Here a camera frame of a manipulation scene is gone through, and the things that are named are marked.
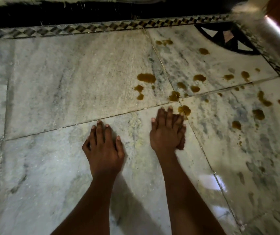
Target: marble floor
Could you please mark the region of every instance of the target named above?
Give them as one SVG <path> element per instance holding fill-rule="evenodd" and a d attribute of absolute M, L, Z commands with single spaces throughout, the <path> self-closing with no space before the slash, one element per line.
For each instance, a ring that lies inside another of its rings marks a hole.
<path fill-rule="evenodd" d="M 127 155 L 111 234 L 171 234 L 149 143 L 162 105 L 185 106 L 177 156 L 226 233 L 280 235 L 280 78 L 193 25 L 0 41 L 0 234 L 48 235 L 69 214 L 92 180 L 81 146 L 98 119 Z"/>

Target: checkered tile border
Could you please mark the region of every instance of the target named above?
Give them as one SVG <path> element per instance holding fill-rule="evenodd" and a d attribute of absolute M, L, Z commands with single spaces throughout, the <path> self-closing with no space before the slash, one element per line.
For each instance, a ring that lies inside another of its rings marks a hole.
<path fill-rule="evenodd" d="M 232 14 L 0 29 L 0 39 L 20 39 L 231 21 Z"/>
<path fill-rule="evenodd" d="M 235 23 L 280 76 L 280 64 L 277 63 L 275 59 L 273 59 L 273 57 L 264 49 L 260 41 L 251 33 L 251 31 L 248 30 L 245 25 L 239 23 L 238 21 L 235 21 Z"/>

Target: black strip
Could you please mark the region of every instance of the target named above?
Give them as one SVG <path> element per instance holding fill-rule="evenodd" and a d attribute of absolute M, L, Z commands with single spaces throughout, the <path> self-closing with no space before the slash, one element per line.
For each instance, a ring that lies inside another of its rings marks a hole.
<path fill-rule="evenodd" d="M 31 27 L 229 13 L 247 0 L 166 0 L 156 3 L 41 1 L 0 6 L 0 28 Z"/>

